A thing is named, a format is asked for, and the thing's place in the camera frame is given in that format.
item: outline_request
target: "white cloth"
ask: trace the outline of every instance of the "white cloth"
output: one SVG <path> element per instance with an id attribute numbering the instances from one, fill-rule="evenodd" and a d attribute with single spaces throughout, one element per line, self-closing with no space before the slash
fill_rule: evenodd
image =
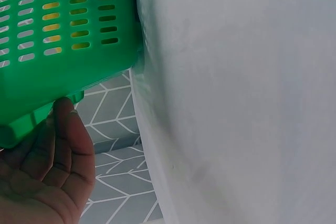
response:
<path id="1" fill-rule="evenodd" d="M 138 0 L 135 112 L 166 224 L 336 220 L 336 0 Z"/>

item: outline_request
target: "plastic basket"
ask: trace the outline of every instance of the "plastic basket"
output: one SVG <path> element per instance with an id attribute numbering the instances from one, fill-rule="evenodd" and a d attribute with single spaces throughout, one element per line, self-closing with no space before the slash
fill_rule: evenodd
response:
<path id="1" fill-rule="evenodd" d="M 0 0 L 0 147 L 15 146 L 55 99 L 78 102 L 131 67 L 134 13 L 133 0 Z"/>

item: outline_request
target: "basket base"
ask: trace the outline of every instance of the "basket base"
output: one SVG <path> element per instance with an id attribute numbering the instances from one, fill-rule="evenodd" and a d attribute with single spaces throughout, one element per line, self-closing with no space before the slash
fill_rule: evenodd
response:
<path id="1" fill-rule="evenodd" d="M 78 103 L 84 98 L 84 91 L 68 97 L 74 104 Z M 52 107 L 53 103 L 49 103 L 30 114 L 22 116 L 10 125 L 0 126 L 0 148 L 13 148 L 19 144 L 27 134 L 47 117 Z"/>

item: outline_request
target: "hand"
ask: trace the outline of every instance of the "hand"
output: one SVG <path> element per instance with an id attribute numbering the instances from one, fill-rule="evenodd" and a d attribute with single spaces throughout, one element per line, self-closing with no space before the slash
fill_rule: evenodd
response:
<path id="1" fill-rule="evenodd" d="M 71 101 L 17 147 L 0 152 L 1 224 L 78 223 L 93 190 L 93 144 Z"/>

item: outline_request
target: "finger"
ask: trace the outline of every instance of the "finger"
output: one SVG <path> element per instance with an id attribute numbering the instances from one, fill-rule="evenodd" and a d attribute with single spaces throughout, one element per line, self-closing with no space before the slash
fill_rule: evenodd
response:
<path id="1" fill-rule="evenodd" d="M 70 176 L 62 189 L 78 209 L 83 209 L 95 183 L 95 153 L 91 138 L 76 112 L 70 114 L 66 126 L 66 136 L 72 151 L 72 164 Z"/>
<path id="2" fill-rule="evenodd" d="M 53 111 L 54 111 L 54 119 L 55 119 L 55 130 L 56 136 L 61 137 L 63 139 L 66 138 L 66 122 L 67 117 L 71 111 L 73 111 L 74 105 L 72 101 L 63 97 L 55 101 Z"/>
<path id="3" fill-rule="evenodd" d="M 53 115 L 45 121 L 37 141 L 24 159 L 20 170 L 33 179 L 42 181 L 53 165 L 55 152 L 55 128 Z"/>
<path id="4" fill-rule="evenodd" d="M 61 187 L 70 175 L 71 149 L 67 140 L 56 138 L 52 168 L 43 179 L 48 186 Z"/>
<path id="5" fill-rule="evenodd" d="M 30 152 L 44 122 L 39 123 L 16 147 L 5 149 L 0 153 L 0 158 L 4 160 L 12 169 L 19 169 L 27 154 Z"/>
<path id="6" fill-rule="evenodd" d="M 61 98 L 54 103 L 54 120 L 57 134 L 55 157 L 52 168 L 43 180 L 49 186 L 61 187 L 70 175 L 71 149 L 68 141 L 62 136 L 65 136 L 66 122 L 73 107 L 68 98 Z"/>

